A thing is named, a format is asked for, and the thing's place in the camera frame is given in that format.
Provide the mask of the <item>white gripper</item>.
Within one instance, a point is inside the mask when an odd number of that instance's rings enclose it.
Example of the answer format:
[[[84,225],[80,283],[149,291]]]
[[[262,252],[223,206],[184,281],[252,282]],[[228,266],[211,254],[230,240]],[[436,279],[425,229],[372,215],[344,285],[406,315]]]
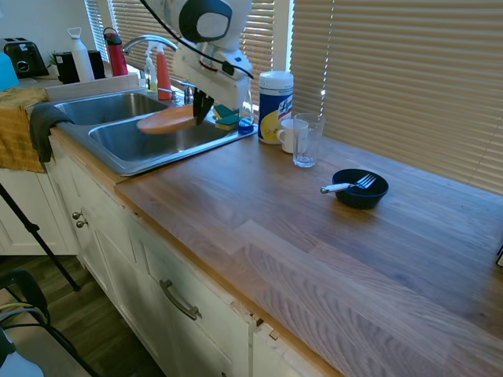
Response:
[[[252,64],[240,50],[222,49],[209,42],[178,44],[175,70],[198,88],[193,93],[196,125],[206,118],[214,101],[231,110],[240,109],[252,78]]]

